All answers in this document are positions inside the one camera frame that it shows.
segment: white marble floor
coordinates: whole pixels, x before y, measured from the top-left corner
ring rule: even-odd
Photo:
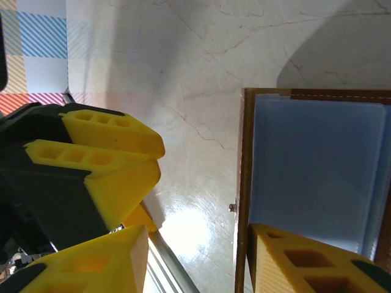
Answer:
[[[201,292],[233,291],[240,88],[391,87],[388,0],[67,0],[67,24],[78,101],[164,139],[147,205]]]

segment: brown leather edge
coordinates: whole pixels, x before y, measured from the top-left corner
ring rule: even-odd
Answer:
[[[254,133],[255,96],[261,93],[290,95],[290,89],[252,89],[241,91],[238,139],[238,176],[236,191],[235,232],[233,241],[233,266],[235,268],[235,293],[243,293],[247,251],[252,177],[252,141]]]

